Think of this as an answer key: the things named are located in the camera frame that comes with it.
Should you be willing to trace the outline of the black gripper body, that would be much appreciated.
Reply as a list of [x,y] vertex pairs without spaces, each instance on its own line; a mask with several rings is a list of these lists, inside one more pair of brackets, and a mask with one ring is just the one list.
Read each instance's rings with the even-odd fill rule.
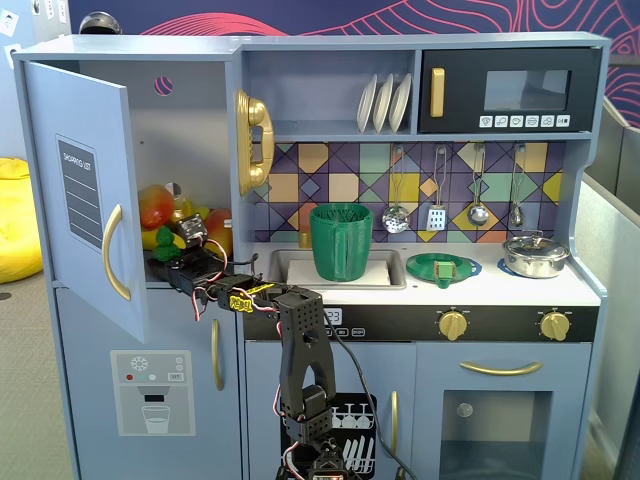
[[178,235],[184,240],[183,262],[176,262],[175,285],[184,291],[206,287],[224,275],[228,255],[224,247],[209,237],[199,213],[180,220]]

